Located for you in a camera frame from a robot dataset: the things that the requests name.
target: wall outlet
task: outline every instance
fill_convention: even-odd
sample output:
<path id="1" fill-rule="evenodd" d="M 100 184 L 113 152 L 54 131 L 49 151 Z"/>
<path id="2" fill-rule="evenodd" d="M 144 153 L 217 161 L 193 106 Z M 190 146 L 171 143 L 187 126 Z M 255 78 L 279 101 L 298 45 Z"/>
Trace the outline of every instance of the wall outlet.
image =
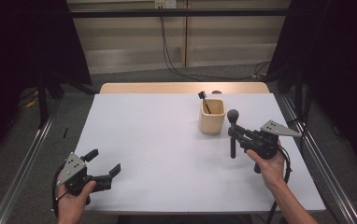
<path id="1" fill-rule="evenodd" d="M 165 8 L 177 8 L 176 0 L 165 0 L 164 7 Z"/>
<path id="2" fill-rule="evenodd" d="M 154 0 L 155 8 L 164 8 L 164 0 Z"/>

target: black pole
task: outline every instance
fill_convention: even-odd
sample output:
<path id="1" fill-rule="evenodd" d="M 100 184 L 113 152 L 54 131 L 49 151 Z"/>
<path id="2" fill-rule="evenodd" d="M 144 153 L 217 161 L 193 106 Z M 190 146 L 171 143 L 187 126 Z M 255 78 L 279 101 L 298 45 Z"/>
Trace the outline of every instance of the black pole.
<path id="1" fill-rule="evenodd" d="M 45 91 L 45 83 L 44 83 L 43 73 L 39 72 L 38 76 L 38 102 L 39 102 L 39 114 L 40 114 L 40 122 L 38 129 L 42 129 L 44 124 L 48 119 L 48 106 L 47 106 L 47 94 Z"/>
<path id="2" fill-rule="evenodd" d="M 302 76 L 300 68 L 297 68 L 295 77 L 295 112 L 300 120 L 303 119 L 302 98 Z"/>
<path id="3" fill-rule="evenodd" d="M 68 16 L 70 18 L 126 18 L 126 17 L 243 17 L 243 16 L 306 16 L 314 13 L 315 9 L 288 8 L 222 8 L 222 9 L 73 9 L 69 12 L 42 11 L 21 12 L 22 15 L 45 14 L 50 16 Z"/>

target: cable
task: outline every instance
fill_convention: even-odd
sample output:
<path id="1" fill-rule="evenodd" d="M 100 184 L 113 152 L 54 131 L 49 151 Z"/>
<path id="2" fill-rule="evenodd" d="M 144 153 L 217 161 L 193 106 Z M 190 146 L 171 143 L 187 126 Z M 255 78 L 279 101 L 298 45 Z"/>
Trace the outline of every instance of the cable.
<path id="1" fill-rule="evenodd" d="M 290 178 L 290 172 L 292 171 L 290 156 L 289 156 L 289 153 L 286 151 L 286 149 L 284 149 L 284 147 L 279 146 L 278 151 L 283 155 L 283 158 L 286 161 L 286 174 L 284 175 L 284 182 L 288 183 L 289 178 Z M 272 217 L 274 216 L 277 207 L 278 207 L 278 204 L 276 201 L 274 201 L 274 203 L 272 204 L 271 210 L 269 210 L 268 219 L 266 220 L 267 224 L 271 223 Z"/>
<path id="2" fill-rule="evenodd" d="M 304 158 L 304 137 L 305 137 L 305 132 L 307 131 L 307 117 L 309 114 L 309 110 L 310 110 L 310 106 L 312 103 L 312 93 L 309 90 L 309 87 L 307 87 L 307 95 L 306 95 L 306 99 L 305 99 L 305 106 L 304 106 L 304 110 L 303 110 L 303 114 L 301 116 L 301 118 L 296 118 L 293 120 L 290 120 L 287 122 L 288 125 L 290 125 L 293 122 L 303 122 L 304 124 L 304 129 L 301 130 L 301 139 L 299 142 L 299 150 L 300 150 L 300 154 L 301 156 Z"/>
<path id="3" fill-rule="evenodd" d="M 64 169 L 64 166 L 65 166 L 65 162 L 59 166 L 59 168 L 57 169 L 57 171 L 53 177 L 53 181 L 52 181 L 52 211 L 54 212 L 56 217 L 59 216 L 59 201 L 63 198 L 63 196 L 65 196 L 65 194 L 68 193 L 68 191 L 67 191 L 59 198 L 56 197 L 56 180 L 57 180 L 57 177 L 59 176 L 59 173 Z"/>
<path id="4" fill-rule="evenodd" d="M 269 64 L 269 63 L 271 63 L 271 62 L 263 62 L 263 66 L 261 66 L 261 68 L 260 69 L 258 69 L 257 70 L 257 67 L 260 65 L 260 64 L 262 64 L 262 63 L 257 63 L 256 65 L 255 65 L 255 67 L 254 67 L 254 75 L 255 75 L 255 82 L 257 81 L 257 79 L 258 79 L 258 73 L 267 65 L 267 64 Z"/>
<path id="5" fill-rule="evenodd" d="M 182 77 L 187 77 L 196 81 L 202 82 L 203 80 L 198 79 L 196 77 L 211 77 L 211 78 L 217 78 L 217 79 L 228 79 L 228 80 L 243 80 L 246 78 L 252 78 L 253 75 L 247 76 L 247 77 L 214 77 L 214 76 L 206 76 L 206 75 L 198 75 L 198 74 L 182 74 L 180 73 L 175 66 L 172 64 L 172 61 L 170 60 L 170 55 L 167 47 L 167 42 L 166 42 L 166 37 L 165 37 L 165 28 L 164 28 L 164 18 L 160 17 L 161 21 L 161 29 L 162 29 L 162 39 L 164 42 L 164 63 L 166 64 L 166 67 L 169 69 L 170 72 L 182 76 Z"/>

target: white table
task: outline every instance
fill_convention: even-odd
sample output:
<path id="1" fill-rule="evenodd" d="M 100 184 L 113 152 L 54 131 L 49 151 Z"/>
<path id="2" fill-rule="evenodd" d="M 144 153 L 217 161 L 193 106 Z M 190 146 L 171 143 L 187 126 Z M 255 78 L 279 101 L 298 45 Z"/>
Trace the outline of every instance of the white table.
<path id="1" fill-rule="evenodd" d="M 250 130 L 268 120 L 285 124 L 273 94 L 219 94 L 237 124 Z M 105 175 L 117 163 L 112 190 L 92 194 L 89 211 L 111 214 L 229 214 L 269 211 L 272 195 L 254 162 L 237 144 L 230 158 L 226 119 L 220 134 L 197 128 L 197 94 L 114 93 L 95 96 L 76 154 L 94 148 L 89 175 Z M 309 211 L 324 210 L 292 137 L 280 137 L 292 159 L 289 186 Z"/>

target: pen holder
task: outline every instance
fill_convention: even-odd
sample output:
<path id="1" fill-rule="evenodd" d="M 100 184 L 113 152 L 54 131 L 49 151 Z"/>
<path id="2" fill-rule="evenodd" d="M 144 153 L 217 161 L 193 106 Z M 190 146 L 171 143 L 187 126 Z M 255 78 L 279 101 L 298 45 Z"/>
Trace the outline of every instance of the pen holder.
<path id="1" fill-rule="evenodd" d="M 202 133 L 219 133 L 225 117 L 224 102 L 221 99 L 206 99 L 206 104 L 205 101 L 202 101 L 199 113 L 199 130 Z"/>

